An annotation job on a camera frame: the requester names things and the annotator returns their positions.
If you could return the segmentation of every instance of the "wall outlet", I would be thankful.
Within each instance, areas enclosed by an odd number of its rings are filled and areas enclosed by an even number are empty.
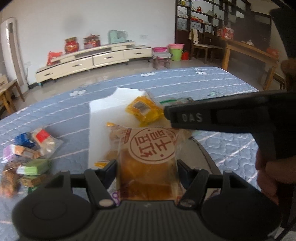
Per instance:
[[[31,66],[31,62],[29,61],[29,62],[25,63],[24,66],[25,66],[25,68],[30,67]]]

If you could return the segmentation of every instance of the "bed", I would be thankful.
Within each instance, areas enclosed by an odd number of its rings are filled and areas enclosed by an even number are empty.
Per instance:
[[[89,102],[111,95],[117,87],[149,91],[157,100],[192,97],[194,100],[258,91],[249,84],[216,67],[193,67],[143,73],[102,81],[81,87],[83,95],[71,92],[31,105],[0,121],[0,152],[15,136],[44,127],[64,144],[52,156],[53,173],[87,169],[89,147]],[[210,154],[220,171],[232,170],[256,186],[255,156],[258,149],[251,134],[195,131],[193,137]],[[0,240],[13,241],[18,235],[11,222],[14,205],[27,195],[21,189],[13,199],[0,197]]]

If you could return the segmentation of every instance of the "finger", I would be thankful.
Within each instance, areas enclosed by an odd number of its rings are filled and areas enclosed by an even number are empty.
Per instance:
[[[277,196],[270,196],[263,191],[261,191],[265,196],[267,196],[271,201],[273,201],[276,205],[279,204],[279,198]]]
[[[269,196],[276,195],[277,183],[275,180],[271,179],[264,170],[258,172],[257,183],[265,194]]]
[[[269,161],[266,164],[265,171],[267,175],[281,183],[296,183],[296,156]]]
[[[256,170],[263,170],[265,169],[265,165],[267,163],[267,160],[265,160],[260,152],[260,149],[258,149],[256,154],[256,162],[255,162],[255,168]]]

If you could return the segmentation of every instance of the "green bucket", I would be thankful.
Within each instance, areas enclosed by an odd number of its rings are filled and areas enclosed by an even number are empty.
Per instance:
[[[182,49],[170,49],[170,54],[172,54],[171,60],[180,61],[182,57]]]

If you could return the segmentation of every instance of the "mint green appliance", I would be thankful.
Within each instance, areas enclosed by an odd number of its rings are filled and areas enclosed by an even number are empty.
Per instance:
[[[112,29],[108,32],[108,41],[109,44],[117,44],[126,42],[128,33],[126,31],[117,31]]]

